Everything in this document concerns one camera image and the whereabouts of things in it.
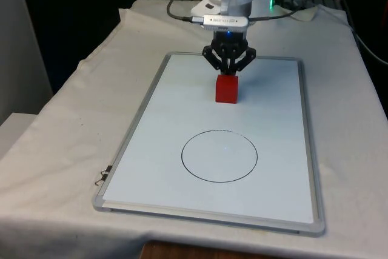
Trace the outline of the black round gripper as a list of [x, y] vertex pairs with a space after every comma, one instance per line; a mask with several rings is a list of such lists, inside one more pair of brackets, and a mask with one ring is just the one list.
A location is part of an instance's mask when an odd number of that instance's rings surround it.
[[[235, 46], [237, 50], [245, 51], [245, 55], [240, 58], [234, 53], [228, 65], [227, 58], [217, 57], [213, 52], [213, 50], [220, 50], [223, 44]], [[203, 48], [202, 56], [215, 70], [219, 70], [222, 75], [235, 75], [236, 72], [244, 70], [256, 58], [256, 50], [248, 47], [246, 33], [231, 31], [214, 32], [211, 45]]]

